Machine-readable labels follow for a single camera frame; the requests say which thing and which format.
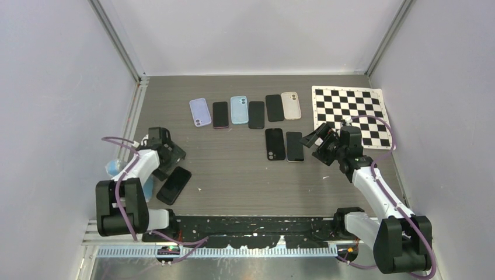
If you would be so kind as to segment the checkerboard calibration mat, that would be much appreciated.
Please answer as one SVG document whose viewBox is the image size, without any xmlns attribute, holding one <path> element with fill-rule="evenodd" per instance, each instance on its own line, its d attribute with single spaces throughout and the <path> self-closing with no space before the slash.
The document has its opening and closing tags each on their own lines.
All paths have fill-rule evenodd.
<svg viewBox="0 0 495 280">
<path fill-rule="evenodd" d="M 313 124 L 328 123 L 334 130 L 341 120 L 357 116 L 352 125 L 361 129 L 366 149 L 391 148 L 392 136 L 383 122 L 390 123 L 381 89 L 363 87 L 312 86 Z"/>
</svg>

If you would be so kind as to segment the black phone bare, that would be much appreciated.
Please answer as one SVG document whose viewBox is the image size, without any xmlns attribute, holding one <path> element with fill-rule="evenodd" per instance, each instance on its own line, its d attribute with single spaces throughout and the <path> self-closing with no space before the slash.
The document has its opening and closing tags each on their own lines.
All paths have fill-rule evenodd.
<svg viewBox="0 0 495 280">
<path fill-rule="evenodd" d="M 191 177 L 190 171 L 176 167 L 157 192 L 157 199 L 166 205 L 173 205 Z"/>
</svg>

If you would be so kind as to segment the black smartphone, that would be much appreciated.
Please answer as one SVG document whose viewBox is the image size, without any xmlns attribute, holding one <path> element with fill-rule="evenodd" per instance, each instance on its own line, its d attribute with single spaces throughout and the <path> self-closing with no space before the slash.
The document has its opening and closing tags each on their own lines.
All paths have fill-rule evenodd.
<svg viewBox="0 0 495 280">
<path fill-rule="evenodd" d="M 284 120 L 283 103 L 280 94 L 266 96 L 267 118 L 270 122 Z"/>
</svg>

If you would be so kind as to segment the black phone case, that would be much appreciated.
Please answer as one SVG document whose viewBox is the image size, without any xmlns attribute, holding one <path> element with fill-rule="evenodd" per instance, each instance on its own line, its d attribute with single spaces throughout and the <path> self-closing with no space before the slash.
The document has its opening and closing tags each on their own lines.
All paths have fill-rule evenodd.
<svg viewBox="0 0 495 280">
<path fill-rule="evenodd" d="M 270 161 L 286 160 L 284 134 L 281 128 L 265 130 L 266 153 Z"/>
</svg>

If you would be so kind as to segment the beige phone case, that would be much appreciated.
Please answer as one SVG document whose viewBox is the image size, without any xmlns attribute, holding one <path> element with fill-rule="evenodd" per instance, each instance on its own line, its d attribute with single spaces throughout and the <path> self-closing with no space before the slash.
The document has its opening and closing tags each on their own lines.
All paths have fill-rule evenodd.
<svg viewBox="0 0 495 280">
<path fill-rule="evenodd" d="M 283 92 L 281 100 L 286 120 L 299 120 L 302 117 L 297 92 Z"/>
</svg>

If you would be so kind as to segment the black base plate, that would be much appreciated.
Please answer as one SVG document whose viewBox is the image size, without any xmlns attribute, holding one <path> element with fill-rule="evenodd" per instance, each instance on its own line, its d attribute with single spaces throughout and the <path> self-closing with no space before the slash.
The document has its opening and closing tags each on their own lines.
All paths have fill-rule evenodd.
<svg viewBox="0 0 495 280">
<path fill-rule="evenodd" d="M 181 242 L 206 237 L 209 249 L 271 249 L 282 240 L 289 249 L 323 248 L 328 242 L 348 243 L 354 253 L 360 247 L 355 236 L 336 231 L 333 218 L 318 216 L 176 216 L 158 232 Z"/>
</svg>

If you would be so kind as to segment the light-blue phone case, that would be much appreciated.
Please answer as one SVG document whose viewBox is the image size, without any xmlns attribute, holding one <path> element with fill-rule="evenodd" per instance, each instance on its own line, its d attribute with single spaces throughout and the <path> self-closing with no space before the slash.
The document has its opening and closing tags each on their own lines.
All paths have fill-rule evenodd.
<svg viewBox="0 0 495 280">
<path fill-rule="evenodd" d="M 249 122 L 248 101 L 246 96 L 232 96 L 230 99 L 231 105 L 231 121 L 232 124 L 247 124 Z"/>
</svg>

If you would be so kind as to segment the lilac phone case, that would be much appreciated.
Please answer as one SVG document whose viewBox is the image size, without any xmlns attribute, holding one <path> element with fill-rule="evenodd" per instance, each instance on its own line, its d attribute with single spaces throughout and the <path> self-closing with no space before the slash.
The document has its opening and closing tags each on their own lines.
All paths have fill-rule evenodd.
<svg viewBox="0 0 495 280">
<path fill-rule="evenodd" d="M 191 115 L 196 127 L 203 127 L 212 123 L 211 114 L 205 98 L 189 101 Z"/>
</svg>

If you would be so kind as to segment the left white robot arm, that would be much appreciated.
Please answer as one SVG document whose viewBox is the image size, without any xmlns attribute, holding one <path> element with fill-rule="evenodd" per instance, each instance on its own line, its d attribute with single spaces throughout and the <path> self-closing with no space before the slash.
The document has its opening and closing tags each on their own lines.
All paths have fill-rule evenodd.
<svg viewBox="0 0 495 280">
<path fill-rule="evenodd" d="M 170 170 L 185 159 L 185 151 L 164 127 L 149 128 L 141 142 L 116 136 L 102 140 L 128 149 L 133 156 L 122 171 L 95 187 L 98 233 L 103 237 L 131 235 L 136 240 L 138 234 L 156 230 L 164 241 L 173 241 L 179 234 L 178 224 L 170 220 L 170 211 L 148 208 L 143 186 L 152 176 L 168 179 Z"/>
</svg>

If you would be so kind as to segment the phone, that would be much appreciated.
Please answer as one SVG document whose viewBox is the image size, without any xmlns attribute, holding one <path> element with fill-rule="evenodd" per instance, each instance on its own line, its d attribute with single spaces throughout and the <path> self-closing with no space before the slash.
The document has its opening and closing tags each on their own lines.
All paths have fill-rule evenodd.
<svg viewBox="0 0 495 280">
<path fill-rule="evenodd" d="M 228 128 L 229 127 L 228 102 L 227 101 L 213 102 L 212 111 L 213 111 L 213 120 L 212 120 L 213 127 L 215 129 Z"/>
<path fill-rule="evenodd" d="M 265 103 L 263 101 L 250 101 L 248 127 L 250 129 L 263 129 L 265 125 Z"/>
<path fill-rule="evenodd" d="M 304 148 L 300 143 L 302 139 L 301 132 L 286 132 L 286 146 L 287 146 L 287 161 L 288 162 L 303 162 L 304 161 Z"/>
</svg>

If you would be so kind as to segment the aluminium front rail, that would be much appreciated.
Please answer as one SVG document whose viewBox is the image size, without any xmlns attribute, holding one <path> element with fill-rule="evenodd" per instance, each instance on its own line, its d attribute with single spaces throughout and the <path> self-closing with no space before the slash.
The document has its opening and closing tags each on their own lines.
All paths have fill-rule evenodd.
<svg viewBox="0 0 495 280">
<path fill-rule="evenodd" d="M 285 236 L 280 236 L 278 242 L 272 247 L 248 248 L 240 246 L 233 248 L 230 244 L 221 245 L 219 248 L 180 246 L 166 241 L 133 242 L 131 236 L 102 237 L 97 232 L 96 222 L 88 223 L 83 237 L 83 244 L 97 246 L 95 256 L 104 258 L 158 258 L 178 259 L 183 256 L 187 258 L 274 258 L 274 257 L 336 257 L 345 255 L 349 248 L 356 253 L 360 248 L 365 249 L 361 241 L 345 242 L 343 240 L 327 241 L 323 246 L 310 248 L 289 248 Z"/>
</svg>

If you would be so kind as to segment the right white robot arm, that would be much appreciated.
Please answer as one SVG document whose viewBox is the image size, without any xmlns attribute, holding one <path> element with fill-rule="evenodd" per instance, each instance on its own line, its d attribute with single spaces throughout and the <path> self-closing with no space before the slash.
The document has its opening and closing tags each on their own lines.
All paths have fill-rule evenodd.
<svg viewBox="0 0 495 280">
<path fill-rule="evenodd" d="M 334 234 L 344 240 L 353 235 L 363 241 L 372 249 L 375 266 L 383 274 L 410 273 L 419 278 L 422 271 L 428 272 L 423 279 L 432 278 L 437 270 L 431 246 L 432 224 L 391 191 L 376 161 L 364 155 L 361 130 L 352 125 L 334 130 L 324 123 L 300 143 L 310 148 L 318 139 L 322 142 L 313 157 L 327 166 L 338 162 L 340 171 L 364 195 L 377 216 L 373 220 L 361 209 L 339 208 Z"/>
</svg>

